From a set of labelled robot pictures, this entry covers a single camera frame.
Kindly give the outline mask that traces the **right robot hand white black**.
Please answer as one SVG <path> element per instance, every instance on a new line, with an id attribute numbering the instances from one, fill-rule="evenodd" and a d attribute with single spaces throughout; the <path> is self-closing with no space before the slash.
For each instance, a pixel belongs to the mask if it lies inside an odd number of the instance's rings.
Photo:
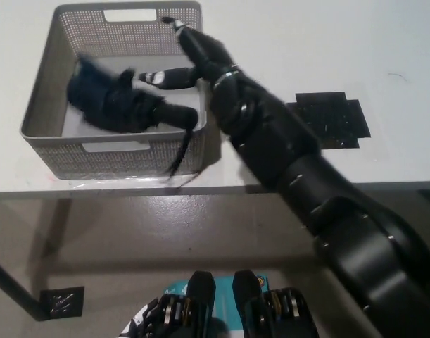
<path id="1" fill-rule="evenodd" d="M 216 87 L 226 77 L 239 72 L 222 42 L 176 18 L 163 16 L 161 20 L 172 27 L 182 51 L 193 65 L 141 73 L 138 80 L 161 90 L 188 89 L 194 87 L 199 79 Z"/>

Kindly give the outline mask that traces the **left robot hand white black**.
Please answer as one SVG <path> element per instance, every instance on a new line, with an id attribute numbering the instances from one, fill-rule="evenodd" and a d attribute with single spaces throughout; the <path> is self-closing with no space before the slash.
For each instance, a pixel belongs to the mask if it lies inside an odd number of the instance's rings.
<path id="1" fill-rule="evenodd" d="M 155 298 L 133 316 L 118 337 L 159 337 L 158 331 L 162 324 L 163 311 L 159 306 L 159 298 Z"/>

